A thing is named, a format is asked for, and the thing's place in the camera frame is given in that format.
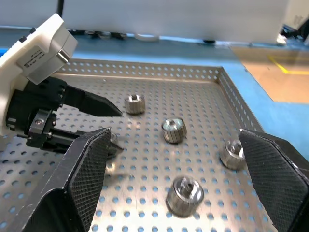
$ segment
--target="metal tray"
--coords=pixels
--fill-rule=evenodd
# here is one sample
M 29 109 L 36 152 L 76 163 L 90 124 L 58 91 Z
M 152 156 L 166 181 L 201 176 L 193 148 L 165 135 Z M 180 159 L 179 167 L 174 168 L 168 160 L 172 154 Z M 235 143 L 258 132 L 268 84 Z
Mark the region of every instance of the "metal tray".
M 90 231 L 268 232 L 277 231 L 261 205 L 247 169 L 235 172 L 219 160 L 224 141 L 240 128 L 262 131 L 222 67 L 72 60 L 55 74 L 70 85 L 105 96 L 124 112 L 99 118 L 63 106 L 57 127 L 92 131 L 112 127 L 124 152 L 106 167 L 106 176 Z M 125 113 L 127 94 L 143 94 L 146 112 Z M 162 121 L 180 116 L 187 138 L 165 142 Z M 24 206 L 38 180 L 62 154 L 26 147 L 10 136 L 0 164 L 0 231 Z M 189 218 L 173 216 L 165 197 L 173 179 L 189 175 L 205 198 Z

